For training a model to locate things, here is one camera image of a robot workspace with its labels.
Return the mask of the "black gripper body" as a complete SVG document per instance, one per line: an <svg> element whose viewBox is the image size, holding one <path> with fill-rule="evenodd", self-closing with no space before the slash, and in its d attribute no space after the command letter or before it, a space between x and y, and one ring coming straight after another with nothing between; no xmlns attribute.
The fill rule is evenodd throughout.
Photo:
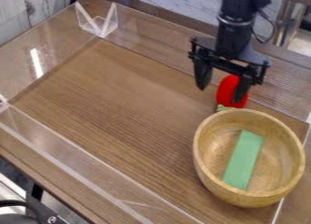
<svg viewBox="0 0 311 224"><path fill-rule="evenodd" d="M266 71L273 65L270 58L257 52L251 44L247 44L235 58L222 56L215 49L215 44L203 36L191 38L189 57L194 62L194 72L195 59L201 58L211 64L213 69L221 69L223 72L235 76L251 76L254 86L263 83Z"/></svg>

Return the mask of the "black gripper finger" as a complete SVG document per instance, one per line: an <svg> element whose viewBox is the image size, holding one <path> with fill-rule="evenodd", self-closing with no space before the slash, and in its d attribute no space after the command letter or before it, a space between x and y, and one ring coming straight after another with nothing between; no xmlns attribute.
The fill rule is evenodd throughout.
<svg viewBox="0 0 311 224"><path fill-rule="evenodd" d="M195 59L195 79L197 86L201 90L206 88L210 84L213 77L213 66L209 62L202 60L201 58Z"/></svg>
<svg viewBox="0 0 311 224"><path fill-rule="evenodd" d="M233 97L233 102L239 103L245 96L249 94L250 87L253 86L253 78L249 75L243 75L239 78L237 88L234 91L234 97Z"/></svg>

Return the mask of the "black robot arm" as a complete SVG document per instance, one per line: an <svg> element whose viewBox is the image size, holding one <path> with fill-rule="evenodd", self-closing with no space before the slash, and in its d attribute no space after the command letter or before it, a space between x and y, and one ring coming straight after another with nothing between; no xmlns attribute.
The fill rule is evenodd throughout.
<svg viewBox="0 0 311 224"><path fill-rule="evenodd" d="M265 81L267 69L273 66L270 58L253 49L251 38L266 43L255 35L257 15L266 17L263 9L271 0L222 0L217 16L219 27L215 45L207 45L207 38L195 36L191 39L189 57L194 63L197 87L203 90L213 77L213 69L237 77L234 87L229 89L230 104L241 104L253 86Z"/></svg>

